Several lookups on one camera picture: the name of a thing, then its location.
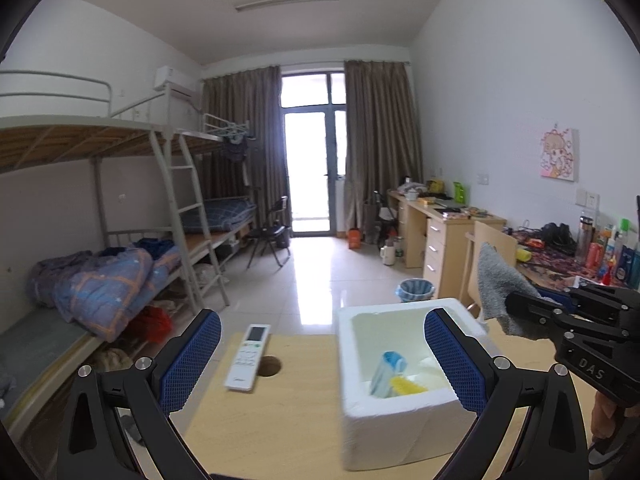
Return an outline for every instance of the curtain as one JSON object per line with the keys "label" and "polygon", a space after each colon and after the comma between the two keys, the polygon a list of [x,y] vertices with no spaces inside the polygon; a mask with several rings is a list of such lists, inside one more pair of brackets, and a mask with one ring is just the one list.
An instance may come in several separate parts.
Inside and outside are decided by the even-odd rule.
{"label": "curtain", "polygon": [[[250,195],[260,223],[281,196],[289,195],[287,156],[280,91],[279,66],[269,66],[204,81],[204,112],[235,123],[250,122],[244,162],[231,162],[215,150],[204,156],[203,192],[208,198]],[[284,221],[289,224],[290,212]]]}
{"label": "curtain", "polygon": [[347,61],[346,227],[362,228],[375,190],[396,188],[404,175],[422,181],[422,151],[403,63]]}

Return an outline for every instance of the fluorescent lamp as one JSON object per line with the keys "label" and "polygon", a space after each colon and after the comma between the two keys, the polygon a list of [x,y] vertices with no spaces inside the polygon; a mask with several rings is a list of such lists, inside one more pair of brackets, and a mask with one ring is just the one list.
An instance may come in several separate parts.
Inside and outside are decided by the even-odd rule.
{"label": "fluorescent lamp", "polygon": [[325,0],[257,0],[248,4],[239,4],[235,6],[238,12],[244,10],[259,9],[260,7],[270,7],[274,5],[295,4],[298,2],[323,2]]}

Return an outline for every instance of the air conditioner remote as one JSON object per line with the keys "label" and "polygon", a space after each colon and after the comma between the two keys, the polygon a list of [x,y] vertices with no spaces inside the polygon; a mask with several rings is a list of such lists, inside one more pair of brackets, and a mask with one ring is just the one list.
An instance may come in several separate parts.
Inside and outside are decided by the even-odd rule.
{"label": "air conditioner remote", "polygon": [[246,329],[240,348],[226,375],[225,386],[229,390],[249,392],[254,387],[255,375],[270,329],[271,325],[249,325]]}

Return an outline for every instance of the electrical outlet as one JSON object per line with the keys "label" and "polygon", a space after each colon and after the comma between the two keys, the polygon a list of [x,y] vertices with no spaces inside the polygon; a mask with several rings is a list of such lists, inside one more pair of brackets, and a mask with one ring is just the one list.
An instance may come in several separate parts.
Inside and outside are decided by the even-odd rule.
{"label": "electrical outlet", "polygon": [[600,205],[600,195],[597,193],[587,193],[587,201],[585,206],[587,206],[589,209],[598,209],[598,206]]}
{"label": "electrical outlet", "polygon": [[575,203],[583,207],[587,205],[587,191],[585,189],[578,188],[578,191],[575,192]]}

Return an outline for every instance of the orange bag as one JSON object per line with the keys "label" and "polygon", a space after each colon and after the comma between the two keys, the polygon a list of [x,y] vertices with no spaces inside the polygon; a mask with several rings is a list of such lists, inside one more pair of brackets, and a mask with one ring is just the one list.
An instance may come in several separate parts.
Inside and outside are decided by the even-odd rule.
{"label": "orange bag", "polygon": [[360,248],[360,229],[349,229],[347,233],[347,240],[349,241],[350,249],[359,249]]}

